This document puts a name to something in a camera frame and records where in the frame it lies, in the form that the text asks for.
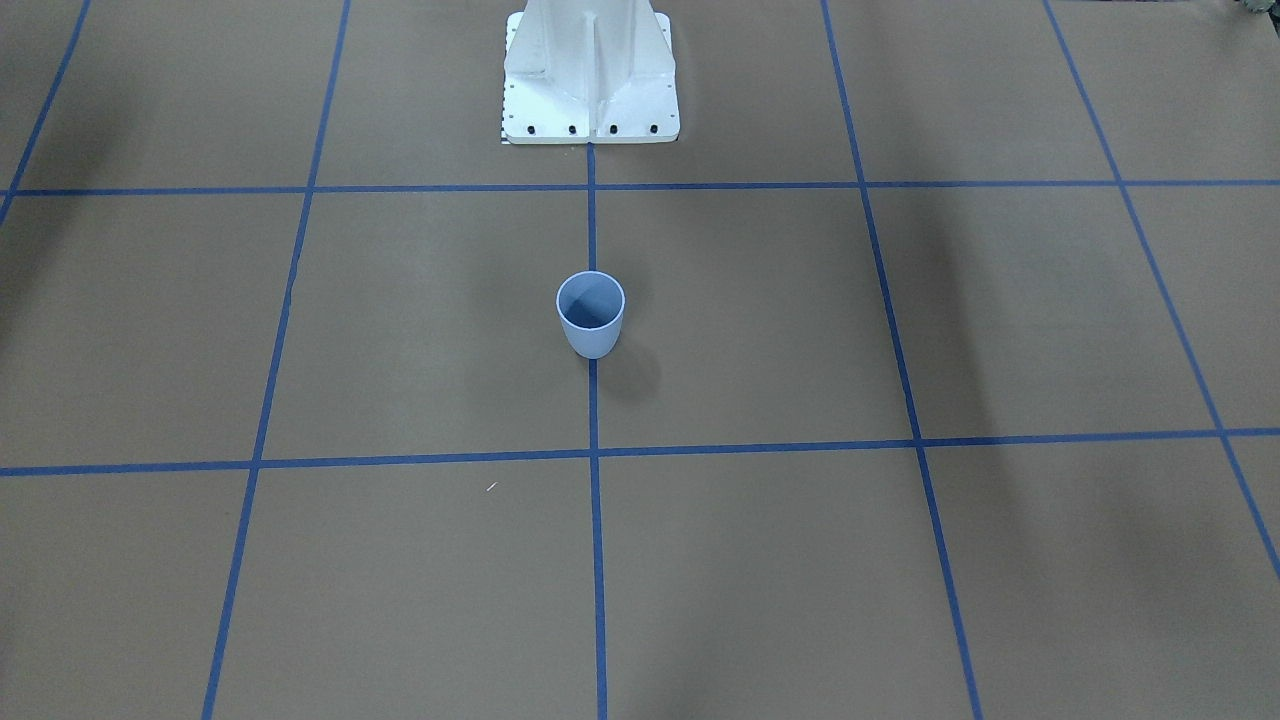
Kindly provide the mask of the light blue cup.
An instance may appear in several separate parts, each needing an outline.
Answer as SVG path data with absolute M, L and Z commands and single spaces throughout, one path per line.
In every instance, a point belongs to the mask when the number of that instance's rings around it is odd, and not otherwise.
M 586 360 L 599 360 L 614 348 L 626 307 L 623 286 L 604 272 L 575 273 L 556 292 L 556 310 L 564 337 Z

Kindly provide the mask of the white central column stand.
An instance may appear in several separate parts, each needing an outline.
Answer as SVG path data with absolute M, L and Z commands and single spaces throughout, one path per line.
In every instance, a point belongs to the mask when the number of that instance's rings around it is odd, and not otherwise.
M 652 3 L 529 1 L 504 41 L 503 142 L 678 140 L 672 23 Z

